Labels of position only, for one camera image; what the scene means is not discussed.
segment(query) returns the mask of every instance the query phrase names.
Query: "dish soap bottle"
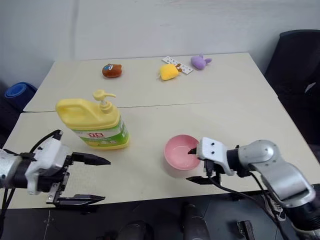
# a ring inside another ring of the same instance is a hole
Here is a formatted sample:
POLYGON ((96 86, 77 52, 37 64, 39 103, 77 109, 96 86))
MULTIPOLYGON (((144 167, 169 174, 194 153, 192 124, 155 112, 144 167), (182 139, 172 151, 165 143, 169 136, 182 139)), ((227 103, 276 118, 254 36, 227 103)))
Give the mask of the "dish soap bottle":
POLYGON ((61 99, 55 110, 63 123, 94 149, 113 150, 129 144, 129 133, 119 110, 106 97, 116 97, 99 89, 93 93, 100 104, 82 98, 61 99))

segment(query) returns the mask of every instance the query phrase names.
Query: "green label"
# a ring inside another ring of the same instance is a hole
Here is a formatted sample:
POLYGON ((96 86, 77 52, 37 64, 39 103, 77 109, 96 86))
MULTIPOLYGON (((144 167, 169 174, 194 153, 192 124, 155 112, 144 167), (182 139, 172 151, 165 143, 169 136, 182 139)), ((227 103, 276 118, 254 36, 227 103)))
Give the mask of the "green label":
POLYGON ((119 123, 112 127, 99 130, 72 130, 86 144, 93 147, 112 147, 125 144, 129 133, 125 123, 120 118, 119 123))

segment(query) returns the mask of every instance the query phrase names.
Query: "floor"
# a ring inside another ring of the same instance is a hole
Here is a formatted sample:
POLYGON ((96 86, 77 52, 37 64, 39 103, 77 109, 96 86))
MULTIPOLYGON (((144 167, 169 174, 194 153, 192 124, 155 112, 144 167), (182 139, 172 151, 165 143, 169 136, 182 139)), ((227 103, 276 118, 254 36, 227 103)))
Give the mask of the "floor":
MULTIPOLYGON (((254 197, 263 201, 259 195, 254 197)), ((256 240, 282 240, 260 208, 247 199, 232 200, 229 194, 102 204, 82 210, 9 209, 2 240, 103 240, 105 233, 118 232, 134 220, 149 223, 155 240, 182 240, 179 217, 185 202, 195 204, 202 212, 212 240, 245 239, 236 225, 244 220, 251 221, 256 240)), ((283 227, 289 239, 298 239, 289 220, 283 227)))

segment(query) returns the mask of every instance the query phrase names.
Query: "purple plush toy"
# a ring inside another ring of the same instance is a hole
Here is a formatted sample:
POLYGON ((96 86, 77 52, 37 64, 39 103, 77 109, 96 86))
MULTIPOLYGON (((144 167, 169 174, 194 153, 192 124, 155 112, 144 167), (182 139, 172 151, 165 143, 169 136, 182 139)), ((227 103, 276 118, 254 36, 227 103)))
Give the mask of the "purple plush toy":
POLYGON ((202 70, 206 67, 208 63, 212 61, 211 58, 204 59, 204 55, 200 54, 199 56, 193 56, 191 57, 191 64, 196 69, 202 70))

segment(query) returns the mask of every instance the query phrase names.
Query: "table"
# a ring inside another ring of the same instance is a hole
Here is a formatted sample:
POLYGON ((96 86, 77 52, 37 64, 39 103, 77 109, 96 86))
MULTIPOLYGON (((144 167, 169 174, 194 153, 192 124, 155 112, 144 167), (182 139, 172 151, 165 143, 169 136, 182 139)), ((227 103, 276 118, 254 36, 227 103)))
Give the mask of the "table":
MULTIPOLYGON (((56 61, 25 112, 49 112, 64 98, 94 101, 97 89, 116 94, 119 108, 210 103, 228 98, 235 102, 276 98, 258 67, 246 52, 206 55, 212 58, 204 70, 162 81, 159 69, 163 57, 56 61), (105 78, 103 66, 122 64, 122 76, 105 78)), ((191 56, 174 59, 190 66, 191 56)))
MULTIPOLYGON (((61 129, 62 142, 71 151, 92 153, 111 161, 111 165, 88 166, 76 162, 63 196, 94 194, 106 196, 104 203, 220 194, 210 185, 197 185, 185 177, 204 175, 202 165, 189 172, 172 169, 165 162, 164 146, 169 138, 188 134, 197 139, 210 137, 230 149, 257 139, 275 142, 283 158, 296 165, 311 184, 319 183, 320 166, 308 145, 271 94, 268 98, 217 98, 212 103, 125 107, 121 115, 131 134, 130 146, 124 149, 94 150, 66 128, 56 112, 22 113, 5 148, 28 152, 47 133, 61 129)), ((258 190, 251 177, 222 176, 222 185, 237 191, 258 190)), ((44 208, 47 194, 27 194, 17 189, 10 208, 44 208)))

